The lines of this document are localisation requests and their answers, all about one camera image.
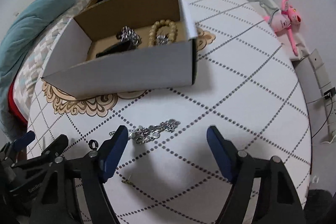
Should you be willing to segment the small gold earring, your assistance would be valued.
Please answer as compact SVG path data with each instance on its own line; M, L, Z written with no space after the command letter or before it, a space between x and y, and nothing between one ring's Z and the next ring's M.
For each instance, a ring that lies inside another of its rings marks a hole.
M131 174L129 175L129 177L127 179L122 180L122 183L128 184L128 185L133 185L133 183L131 182L130 178L131 178Z

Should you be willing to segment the white diamond-pattern tablecloth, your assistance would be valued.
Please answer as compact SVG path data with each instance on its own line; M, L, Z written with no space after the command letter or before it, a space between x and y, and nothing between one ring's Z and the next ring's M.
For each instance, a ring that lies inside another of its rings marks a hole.
M207 144L217 126L238 149L284 162L301 203L311 166L310 126L299 80L284 47L247 0L187 0L201 40L193 86L109 96L93 115L70 103L53 104L55 91L38 81L27 149L36 157L60 134L67 159L84 156L88 142L175 119L175 132L144 145L129 143L105 184L121 223L214 223L230 192ZM133 185L122 183L131 174Z

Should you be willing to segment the patterned bed mattress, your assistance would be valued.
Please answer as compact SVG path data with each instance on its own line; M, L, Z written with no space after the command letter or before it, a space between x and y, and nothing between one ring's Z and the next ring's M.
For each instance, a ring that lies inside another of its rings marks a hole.
M75 0L72 7L60 14L33 41L33 46L27 53L11 85L13 91L9 96L14 101L18 116L22 117L24 121L27 121L29 118L35 85L53 43L68 21L89 7L92 1Z

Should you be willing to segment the pink panther plush toy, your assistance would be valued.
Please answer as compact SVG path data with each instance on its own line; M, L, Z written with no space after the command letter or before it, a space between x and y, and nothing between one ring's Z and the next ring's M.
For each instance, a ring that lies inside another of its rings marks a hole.
M298 57L298 49L293 35L293 26L301 24L301 17L298 11L289 3L289 0L281 0L281 7L268 7L272 12L264 16L264 20L270 25L274 32L279 33L286 30L292 51Z

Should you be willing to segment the grey fluffy slipper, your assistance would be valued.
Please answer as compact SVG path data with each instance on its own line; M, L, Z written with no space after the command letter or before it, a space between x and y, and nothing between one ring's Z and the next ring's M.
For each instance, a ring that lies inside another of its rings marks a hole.
M322 189L309 190L303 211L306 223L336 224L335 194Z

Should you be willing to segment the silver charm in box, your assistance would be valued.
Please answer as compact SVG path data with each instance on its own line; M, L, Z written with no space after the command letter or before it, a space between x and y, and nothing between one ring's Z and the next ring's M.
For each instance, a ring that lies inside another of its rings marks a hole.
M169 34L159 34L155 37L156 45L170 44Z

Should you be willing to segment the black wristband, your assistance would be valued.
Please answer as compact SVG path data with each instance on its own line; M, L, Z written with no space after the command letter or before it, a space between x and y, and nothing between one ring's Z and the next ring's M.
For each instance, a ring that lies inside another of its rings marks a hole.
M130 40L120 41L110 46L109 48L103 50L102 52L97 53L96 58L115 54L115 53L122 53L122 52L126 52L129 50L135 50L135 49L136 49L136 46Z

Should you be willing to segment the white power strip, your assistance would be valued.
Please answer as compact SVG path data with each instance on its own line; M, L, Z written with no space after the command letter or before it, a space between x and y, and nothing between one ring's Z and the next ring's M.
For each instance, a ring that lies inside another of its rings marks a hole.
M314 107L324 107L326 113L326 119L323 125L318 129L312 137L318 135L318 133L326 126L327 136L321 140L323 144L335 143L335 86L331 83L329 75L326 71L325 63L322 61L317 49L315 49L309 56L309 62L313 67L313 72L317 80L320 96L308 102L308 105Z

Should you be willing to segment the white cardboard box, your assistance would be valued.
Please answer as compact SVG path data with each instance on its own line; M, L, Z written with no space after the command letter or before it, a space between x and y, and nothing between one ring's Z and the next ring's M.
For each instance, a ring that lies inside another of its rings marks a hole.
M169 34L171 43L156 45L159 34ZM104 0L66 24L42 79L78 100L191 86L197 36L186 0ZM136 49L96 58L125 40Z

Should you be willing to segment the teal duvet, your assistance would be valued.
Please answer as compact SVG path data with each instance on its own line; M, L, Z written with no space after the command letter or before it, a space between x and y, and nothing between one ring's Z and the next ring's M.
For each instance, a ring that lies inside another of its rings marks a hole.
M1 42L1 132L10 140L22 134L9 112L10 85L35 38L76 0L35 0L10 26Z

